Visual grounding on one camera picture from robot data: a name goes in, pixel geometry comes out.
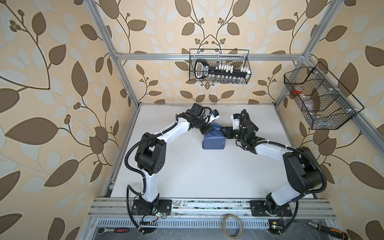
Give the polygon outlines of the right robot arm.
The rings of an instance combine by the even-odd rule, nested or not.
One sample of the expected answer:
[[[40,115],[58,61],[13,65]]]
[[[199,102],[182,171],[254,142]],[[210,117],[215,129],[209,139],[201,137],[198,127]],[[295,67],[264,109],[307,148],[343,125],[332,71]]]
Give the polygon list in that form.
[[[226,139],[233,139],[236,145],[255,155],[266,156],[284,164],[287,181],[269,193],[266,200],[251,201],[252,210],[276,217],[295,203],[295,211],[290,221],[279,231],[283,234],[295,220],[299,210],[299,200],[311,194],[322,193],[327,187],[327,178],[312,152],[307,147],[293,148],[287,145],[258,137],[258,127],[243,110],[232,116],[233,125],[222,127]]]

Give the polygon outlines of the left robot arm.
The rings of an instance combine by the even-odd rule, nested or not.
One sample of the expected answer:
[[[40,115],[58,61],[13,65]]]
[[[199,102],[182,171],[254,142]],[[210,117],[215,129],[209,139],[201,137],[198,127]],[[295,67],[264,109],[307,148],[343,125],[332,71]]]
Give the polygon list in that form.
[[[143,226],[165,218],[171,212],[170,205],[160,203],[157,181],[157,174],[166,161],[167,144],[191,129],[198,129],[203,135],[213,132],[213,122],[219,117],[218,110],[194,103],[190,109],[177,114],[175,121],[165,129],[154,134],[144,133],[141,140],[128,150],[124,165],[128,170],[141,175],[143,189],[138,192],[130,184],[127,185],[127,212],[141,234],[146,234]]]

